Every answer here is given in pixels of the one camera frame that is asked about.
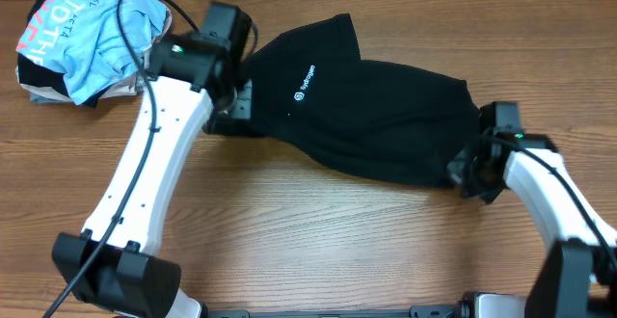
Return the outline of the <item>black polo shirt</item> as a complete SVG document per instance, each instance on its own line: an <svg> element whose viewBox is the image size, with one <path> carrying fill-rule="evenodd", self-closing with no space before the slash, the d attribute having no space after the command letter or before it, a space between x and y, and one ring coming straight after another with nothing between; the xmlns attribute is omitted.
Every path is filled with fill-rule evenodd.
<svg viewBox="0 0 617 318"><path fill-rule="evenodd" d="M280 34L242 73L249 119L216 119L207 133L272 137L339 172L446 187L447 164L479 133L466 81L362 59L347 13Z"/></svg>

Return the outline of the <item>grey folded garment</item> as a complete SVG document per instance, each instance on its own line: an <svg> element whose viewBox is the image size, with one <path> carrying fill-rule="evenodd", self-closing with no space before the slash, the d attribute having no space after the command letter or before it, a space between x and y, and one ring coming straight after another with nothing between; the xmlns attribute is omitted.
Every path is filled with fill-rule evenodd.
<svg viewBox="0 0 617 318"><path fill-rule="evenodd" d="M138 63L147 63L150 47L138 50L133 59L121 42L101 49L95 44L64 45L47 55L21 55L31 62L62 73L71 102L82 105L94 94L107 89L101 97L134 95L144 87L137 76Z"/></svg>

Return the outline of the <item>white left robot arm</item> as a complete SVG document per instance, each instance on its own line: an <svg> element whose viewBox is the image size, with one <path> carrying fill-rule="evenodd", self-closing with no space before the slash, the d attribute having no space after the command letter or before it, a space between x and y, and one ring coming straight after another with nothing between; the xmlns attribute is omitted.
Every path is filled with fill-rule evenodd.
<svg viewBox="0 0 617 318"><path fill-rule="evenodd" d="M73 296L122 317L205 317L180 287L181 268L158 257L167 211L187 155L211 117L236 104L248 38L206 31L156 43L135 126L104 197L80 234L52 249L67 286L46 310Z"/></svg>

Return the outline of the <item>light blue printed t-shirt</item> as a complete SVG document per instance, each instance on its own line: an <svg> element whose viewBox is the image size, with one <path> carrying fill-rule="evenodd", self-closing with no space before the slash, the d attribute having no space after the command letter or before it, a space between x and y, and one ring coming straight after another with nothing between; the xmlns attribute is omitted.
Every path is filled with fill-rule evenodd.
<svg viewBox="0 0 617 318"><path fill-rule="evenodd" d="M101 98L132 96L137 67L170 28L158 0L37 0L15 49L15 73L33 100L95 107Z"/></svg>

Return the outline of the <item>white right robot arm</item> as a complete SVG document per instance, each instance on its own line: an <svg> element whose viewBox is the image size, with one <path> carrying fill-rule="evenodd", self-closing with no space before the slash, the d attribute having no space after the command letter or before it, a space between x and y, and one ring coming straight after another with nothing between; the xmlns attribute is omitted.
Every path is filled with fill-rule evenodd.
<svg viewBox="0 0 617 318"><path fill-rule="evenodd" d="M526 297L468 293L455 317L613 317L616 230L569 176L545 135L489 132L447 166L463 197L487 203L505 189L523 202L548 255Z"/></svg>

